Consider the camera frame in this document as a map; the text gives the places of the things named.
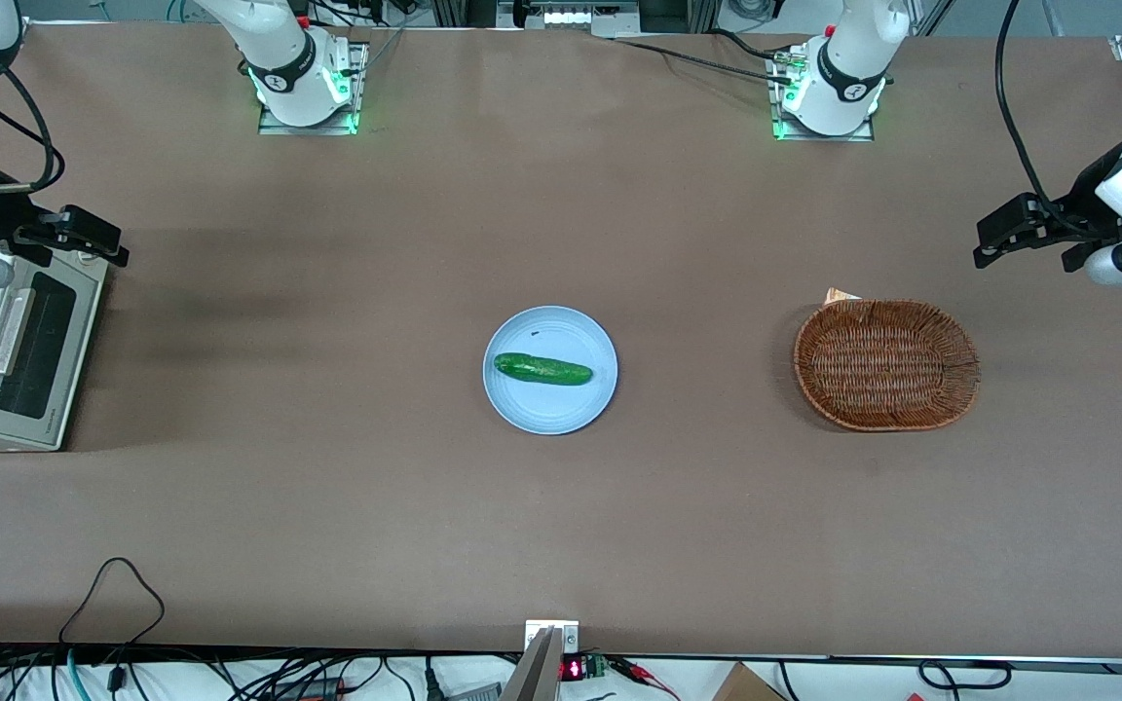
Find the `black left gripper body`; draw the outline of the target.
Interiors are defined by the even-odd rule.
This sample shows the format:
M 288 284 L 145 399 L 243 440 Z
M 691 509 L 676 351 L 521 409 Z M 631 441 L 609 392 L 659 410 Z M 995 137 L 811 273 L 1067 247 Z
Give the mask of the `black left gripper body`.
M 1043 240 L 1046 245 L 1063 242 L 1109 242 L 1118 240 L 1119 216 L 1097 196 L 1097 186 L 1116 166 L 1122 155 L 1122 141 L 1109 148 L 1098 159 L 1083 167 L 1063 196 L 1047 200 L 1052 213 L 1045 214 Z

